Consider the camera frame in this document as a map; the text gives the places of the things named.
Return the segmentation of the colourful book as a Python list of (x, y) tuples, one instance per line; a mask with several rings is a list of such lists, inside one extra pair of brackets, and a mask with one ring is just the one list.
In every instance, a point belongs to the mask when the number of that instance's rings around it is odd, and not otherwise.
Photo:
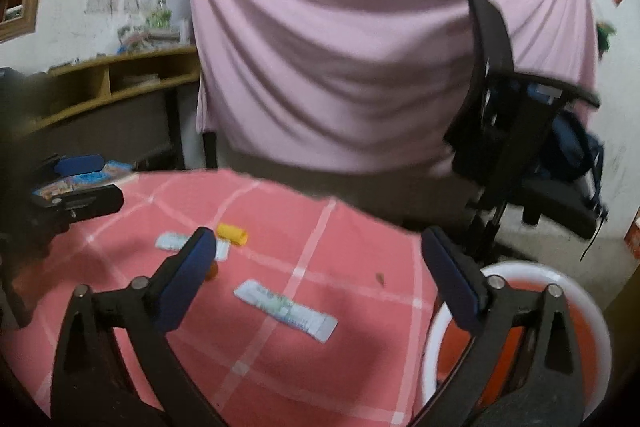
[(133, 172), (133, 165), (109, 160), (105, 161), (105, 165), (100, 171), (68, 176), (67, 178), (61, 179), (39, 179), (32, 194), (45, 200), (51, 200), (64, 194), (110, 184), (116, 180), (126, 178), (126, 176), (129, 176)]

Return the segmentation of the wooden shelf desk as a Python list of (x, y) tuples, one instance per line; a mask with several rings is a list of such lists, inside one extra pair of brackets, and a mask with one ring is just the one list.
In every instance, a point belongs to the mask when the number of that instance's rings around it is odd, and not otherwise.
[(111, 55), (20, 77), (14, 133), (38, 154), (101, 154), (183, 169), (180, 91), (201, 75), (194, 46)]

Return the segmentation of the orange basin white rim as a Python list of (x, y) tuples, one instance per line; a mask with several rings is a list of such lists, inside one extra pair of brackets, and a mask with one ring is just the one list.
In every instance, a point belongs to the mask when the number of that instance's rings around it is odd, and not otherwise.
[[(482, 272), (499, 275), (512, 287), (541, 291), (550, 284), (561, 287), (574, 323), (584, 381), (585, 414), (603, 401), (612, 371), (612, 347), (605, 319), (597, 303), (573, 279), (558, 270), (527, 261), (503, 261), (487, 265)], [(435, 313), (427, 331), (421, 367), (418, 404), (420, 410), (454, 368), (469, 343), (470, 335), (458, 329), (447, 306)]]

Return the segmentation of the white flat wrapper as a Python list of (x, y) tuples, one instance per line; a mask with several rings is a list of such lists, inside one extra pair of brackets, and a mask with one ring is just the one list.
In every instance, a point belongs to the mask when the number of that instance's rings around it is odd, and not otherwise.
[[(190, 239), (189, 235), (177, 232), (164, 232), (157, 237), (155, 247), (162, 251), (180, 251)], [(227, 239), (216, 239), (216, 260), (224, 262), (228, 259), (231, 243)]]

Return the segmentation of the stack of papers on shelf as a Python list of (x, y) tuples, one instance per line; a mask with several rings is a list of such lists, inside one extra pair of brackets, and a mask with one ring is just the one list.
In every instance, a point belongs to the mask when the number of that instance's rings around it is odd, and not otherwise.
[(150, 27), (126, 25), (117, 31), (117, 54), (139, 53), (158, 49), (190, 46), (192, 38), (178, 27)]

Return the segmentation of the small brown fruit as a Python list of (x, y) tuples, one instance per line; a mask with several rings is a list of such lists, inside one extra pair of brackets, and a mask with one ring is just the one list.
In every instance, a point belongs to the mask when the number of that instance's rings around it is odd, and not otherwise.
[(208, 271), (205, 274), (205, 280), (212, 281), (217, 276), (218, 271), (219, 271), (218, 263), (216, 261), (213, 261)]

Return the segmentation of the green glass jar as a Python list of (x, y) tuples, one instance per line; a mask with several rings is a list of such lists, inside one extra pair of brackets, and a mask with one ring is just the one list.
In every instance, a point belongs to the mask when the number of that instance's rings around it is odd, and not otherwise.
[(146, 24), (153, 29), (169, 29), (171, 15), (167, 0), (157, 0), (155, 9), (145, 19)]

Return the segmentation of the yellow cylinder cap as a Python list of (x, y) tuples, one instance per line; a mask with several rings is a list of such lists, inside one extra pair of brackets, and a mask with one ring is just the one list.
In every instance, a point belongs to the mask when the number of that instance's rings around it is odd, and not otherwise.
[(227, 241), (235, 246), (244, 246), (248, 241), (248, 232), (235, 225), (219, 222), (215, 231), (218, 239)]

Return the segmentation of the white green sachet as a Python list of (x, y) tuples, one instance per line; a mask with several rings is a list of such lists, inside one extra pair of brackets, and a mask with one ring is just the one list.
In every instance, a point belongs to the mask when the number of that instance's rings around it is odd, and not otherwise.
[(276, 321), (297, 329), (306, 335), (326, 343), (334, 333), (338, 321), (330, 314), (294, 303), (285, 295), (270, 291), (255, 280), (247, 280), (233, 291), (233, 295)]

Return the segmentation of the pink checked tablecloth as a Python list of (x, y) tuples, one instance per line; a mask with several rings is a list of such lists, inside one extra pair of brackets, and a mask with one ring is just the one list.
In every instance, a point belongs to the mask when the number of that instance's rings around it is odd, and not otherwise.
[(36, 306), (2, 355), (48, 407), (55, 345), (75, 287), (125, 287), (166, 259), (158, 240), (242, 230), (167, 341), (233, 426), (403, 426), (419, 398), (435, 284), (416, 234), (335, 198), (229, 170), (137, 174), (116, 215), (77, 223), (28, 273)]

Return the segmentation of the dark blue backpack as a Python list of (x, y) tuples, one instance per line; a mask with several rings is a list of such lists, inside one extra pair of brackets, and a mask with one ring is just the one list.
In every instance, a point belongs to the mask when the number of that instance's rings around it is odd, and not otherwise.
[(526, 90), (532, 101), (527, 130), (528, 173), (535, 179), (567, 185), (587, 174), (599, 192), (602, 184), (604, 146), (589, 133), (570, 104), (586, 97), (561, 80), (535, 76)]

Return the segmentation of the black mesh office chair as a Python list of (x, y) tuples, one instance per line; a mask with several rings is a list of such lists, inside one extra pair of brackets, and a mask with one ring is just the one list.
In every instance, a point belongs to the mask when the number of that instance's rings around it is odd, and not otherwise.
[[(471, 228), (486, 248), (507, 252), (496, 244), (506, 207), (521, 208), (524, 225), (536, 227), (547, 218), (583, 241), (593, 242), (608, 220), (608, 208), (587, 174), (574, 184), (535, 179), (528, 173), (527, 130), (532, 101), (526, 90), (532, 72), (516, 69), (511, 39), (502, 13), (490, 0), (466, 0), (472, 24), (474, 65), (471, 84), (459, 112), (445, 132), (452, 170), (474, 183), (482, 194), (466, 204), (474, 216)], [(586, 97), (578, 102), (600, 106), (593, 92), (575, 86)]]

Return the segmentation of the pink hanging bed sheet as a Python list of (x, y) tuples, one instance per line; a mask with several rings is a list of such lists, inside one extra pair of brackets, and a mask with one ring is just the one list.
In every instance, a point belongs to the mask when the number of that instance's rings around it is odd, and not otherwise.
[[(591, 0), (491, 0), (515, 65), (596, 83)], [(190, 0), (196, 127), (246, 155), (337, 173), (445, 171), (469, 90), (466, 0)]]

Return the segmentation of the green hanging ornament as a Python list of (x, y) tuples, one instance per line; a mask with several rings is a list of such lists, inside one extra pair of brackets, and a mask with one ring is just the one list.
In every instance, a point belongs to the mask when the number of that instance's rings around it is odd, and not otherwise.
[(596, 28), (599, 60), (602, 60), (603, 55), (610, 49), (610, 38), (616, 34), (616, 29), (603, 20), (597, 22)]

